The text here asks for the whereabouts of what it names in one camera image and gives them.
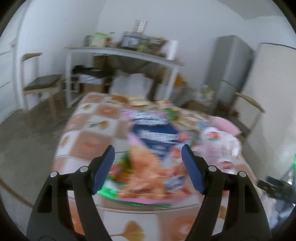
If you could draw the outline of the white plastic bag under table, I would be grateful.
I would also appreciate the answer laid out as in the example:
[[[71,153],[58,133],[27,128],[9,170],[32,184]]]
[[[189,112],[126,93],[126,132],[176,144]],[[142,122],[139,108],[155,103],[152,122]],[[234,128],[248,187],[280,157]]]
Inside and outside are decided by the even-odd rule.
[[[153,80],[142,73],[128,74],[118,72],[112,80],[110,94],[147,98]]]

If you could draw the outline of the patterned tablecloth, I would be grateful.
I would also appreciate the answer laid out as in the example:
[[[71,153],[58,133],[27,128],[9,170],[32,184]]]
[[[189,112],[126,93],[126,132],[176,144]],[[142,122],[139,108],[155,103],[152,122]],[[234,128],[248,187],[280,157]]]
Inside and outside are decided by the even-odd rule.
[[[119,95],[92,92],[82,98],[71,115],[57,147],[53,169],[60,174],[73,173],[101,156],[109,145],[114,147],[115,155],[116,148],[124,151],[127,147],[127,126],[120,115],[125,109],[163,111],[166,108],[185,115],[183,123],[194,131],[192,144],[189,145],[193,150],[210,116],[178,108],[167,100],[140,104]],[[245,172],[252,182],[256,182],[241,153],[235,162],[235,171]],[[184,240],[203,201],[203,196],[194,189],[190,178],[189,183],[193,195],[169,206],[134,206],[103,197],[98,192],[93,200],[113,240]]]

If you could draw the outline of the grey refrigerator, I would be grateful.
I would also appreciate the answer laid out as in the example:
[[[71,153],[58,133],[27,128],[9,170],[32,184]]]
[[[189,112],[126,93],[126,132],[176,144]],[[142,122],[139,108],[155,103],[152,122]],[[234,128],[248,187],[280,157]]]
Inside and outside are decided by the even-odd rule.
[[[219,101],[231,104],[240,92],[253,60],[254,50],[236,35],[218,37],[204,84],[213,92],[209,111]]]

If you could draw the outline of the large colourful snack bag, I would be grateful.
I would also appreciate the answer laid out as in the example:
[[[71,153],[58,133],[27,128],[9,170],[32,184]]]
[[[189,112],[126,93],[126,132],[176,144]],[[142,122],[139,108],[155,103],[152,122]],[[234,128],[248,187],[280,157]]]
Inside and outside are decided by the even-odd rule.
[[[127,147],[116,148],[115,162],[101,190],[103,197],[134,206],[169,206],[193,195],[181,150],[192,144],[194,131],[185,115],[125,109]]]

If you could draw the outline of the wooden chair dark seat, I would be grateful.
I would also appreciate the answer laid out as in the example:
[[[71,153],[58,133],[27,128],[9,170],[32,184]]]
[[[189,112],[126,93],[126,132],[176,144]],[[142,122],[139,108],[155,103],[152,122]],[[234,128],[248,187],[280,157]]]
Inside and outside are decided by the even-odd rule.
[[[26,53],[21,57],[21,84],[22,84],[22,94],[23,94],[23,102],[24,107],[27,113],[30,113],[28,100],[26,98],[27,95],[32,94],[41,94],[43,92],[49,93],[49,107],[52,114],[53,119],[57,120],[57,113],[54,103],[53,90],[55,88],[59,88],[60,99],[62,98],[62,90],[63,90],[63,76],[60,74],[52,74],[52,75],[39,75],[39,57],[42,56],[43,53]],[[35,59],[35,79],[29,83],[25,84],[25,62],[31,59]]]

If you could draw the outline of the pink white plastic bag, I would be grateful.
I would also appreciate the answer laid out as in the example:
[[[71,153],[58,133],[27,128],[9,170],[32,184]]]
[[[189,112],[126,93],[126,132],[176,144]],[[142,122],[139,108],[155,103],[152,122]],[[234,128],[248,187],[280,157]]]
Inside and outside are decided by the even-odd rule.
[[[237,138],[241,130],[231,121],[212,116],[199,134],[194,153],[205,159],[207,164],[216,166],[222,172],[235,174],[235,162],[242,144]]]

